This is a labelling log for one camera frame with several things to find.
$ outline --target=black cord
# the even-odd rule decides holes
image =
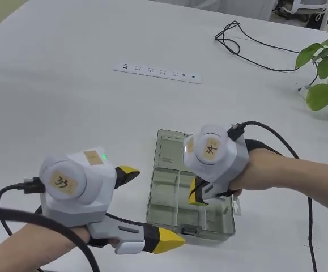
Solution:
[[[282,144],[284,144],[286,146],[286,148],[290,151],[290,153],[292,154],[292,156],[295,159],[299,159],[299,156],[293,150],[293,148],[273,128],[271,128],[271,127],[269,127],[269,126],[267,126],[267,125],[265,125],[263,123],[256,122],[256,121],[248,121],[248,122],[244,122],[244,123],[240,124],[240,126],[241,126],[242,129],[244,129],[244,127],[246,127],[248,125],[260,126],[260,127],[264,128],[264,129],[268,130],[273,135],[275,135],[282,142]],[[314,254],[314,251],[313,251],[313,245],[312,245],[313,212],[312,212],[312,199],[310,197],[308,197],[308,205],[309,205],[309,236],[308,236],[308,241],[309,241],[309,247],[310,247],[310,254],[311,254],[311,261],[312,261],[313,272],[317,272],[316,259],[315,259],[315,254]]]
[[[15,190],[15,189],[22,190],[22,189],[24,189],[24,186],[21,185],[21,184],[14,184],[14,185],[9,185],[9,186],[4,187],[3,189],[0,190],[0,201],[1,201],[1,197],[3,196],[3,194],[5,194],[7,191]],[[3,225],[3,228],[7,232],[7,234],[9,236],[11,236],[12,231],[9,228],[9,226],[7,225],[6,221],[5,220],[0,220],[0,222],[1,222],[1,225]]]
[[[19,183],[19,184],[14,184],[14,185],[9,185],[4,187],[3,189],[0,190],[0,201],[1,201],[1,197],[3,196],[3,194],[5,194],[7,191],[10,190],[24,190],[25,192],[32,192],[33,190],[36,190],[38,187],[40,190],[42,190],[43,184],[41,183],[40,179],[38,178],[34,178],[31,182],[25,182],[25,183]],[[38,209],[35,211],[35,213],[40,213],[41,209]],[[9,228],[9,226],[7,225],[5,220],[0,220],[1,225],[3,225],[4,230],[7,232],[7,234],[9,236],[12,235],[12,231]],[[44,272],[41,268],[37,269],[38,272]]]
[[[255,38],[252,38],[250,37],[247,33],[244,32],[244,30],[241,28],[240,26],[240,23],[238,21],[233,21],[231,22],[230,24],[227,24],[226,27],[224,27],[224,29],[222,31],[220,31],[217,35],[215,35],[215,40],[220,42],[222,45],[224,45],[224,47],[232,54],[254,64],[254,65],[257,65],[261,68],[264,68],[264,69],[267,69],[267,70],[270,70],[270,71],[274,71],[274,72],[294,72],[294,71],[297,71],[299,68],[296,68],[296,69],[290,69],[290,70],[280,70],[280,69],[274,69],[274,68],[270,68],[270,67],[267,67],[265,65],[262,65],[258,62],[255,62],[255,61],[251,61],[250,59],[246,58],[246,57],[243,57],[242,55],[240,55],[240,52],[241,52],[241,47],[239,45],[239,43],[237,43],[236,41],[232,40],[232,39],[229,39],[229,38],[225,38],[224,37],[224,34],[226,32],[228,32],[230,29],[234,28],[234,27],[238,27],[240,29],[240,31],[246,36],[248,37],[249,39],[259,43],[259,44],[262,44],[262,45],[265,45],[265,46],[268,46],[268,47],[271,47],[271,48],[275,48],[275,49],[280,49],[280,50],[283,50],[283,51],[287,51],[287,52],[291,52],[291,53],[295,53],[295,54],[299,54],[300,52],[298,51],[294,51],[294,50],[290,50],[290,49],[286,49],[286,48],[282,48],[282,47],[279,47],[279,46],[274,46],[274,45],[270,45],[270,44],[266,44],[264,42],[261,42],[261,41],[258,41],[256,40]],[[233,50],[231,47],[229,47],[227,45],[227,41],[231,42],[231,43],[234,43],[236,46],[237,46],[237,51]],[[317,75],[316,75],[316,78],[311,82],[310,85],[312,85],[315,80],[317,79]]]
[[[72,241],[86,256],[93,272],[100,272],[98,263],[88,245],[71,229],[44,216],[26,211],[0,208],[0,221],[15,221],[34,224],[56,231]]]

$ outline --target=clear storage container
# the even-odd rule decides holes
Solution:
[[[188,204],[195,177],[183,162],[189,134],[159,130],[146,221],[182,235],[225,241],[235,233],[232,198],[205,207]]]

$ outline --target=white power strip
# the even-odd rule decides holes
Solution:
[[[187,73],[177,70],[169,70],[157,68],[149,65],[131,64],[128,62],[120,62],[112,68],[114,71],[120,71],[138,75],[148,75],[155,78],[166,78],[189,83],[201,84],[201,76],[198,73]]]

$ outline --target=table surface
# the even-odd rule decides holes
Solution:
[[[328,163],[328,120],[314,118],[296,89],[314,67],[275,73],[230,55],[214,35],[232,20],[263,42],[293,50],[328,33],[146,0],[30,0],[0,24],[0,188],[38,174],[47,154],[105,147],[114,164],[142,174],[117,190],[109,211],[145,220],[156,133],[247,120],[275,128],[301,158]],[[237,29],[244,56],[291,69],[296,55],[264,48]],[[195,71],[202,84],[112,71],[120,60]],[[248,128],[289,153],[272,135]],[[93,249],[102,271],[311,271],[307,199],[285,189],[245,192],[236,234],[166,254],[117,256]],[[11,192],[2,206],[33,211],[36,195]],[[20,224],[12,224],[13,230]],[[328,271],[328,210],[314,204],[318,271]],[[6,238],[0,226],[0,241]],[[80,251],[46,267],[90,271]]]

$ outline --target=plug connector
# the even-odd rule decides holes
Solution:
[[[232,141],[236,141],[244,134],[244,125],[243,124],[237,124],[233,125],[230,129],[228,129],[228,137]]]
[[[45,185],[40,178],[25,178],[24,183],[19,183],[22,186],[20,190],[24,190],[24,194],[43,194],[45,193]]]

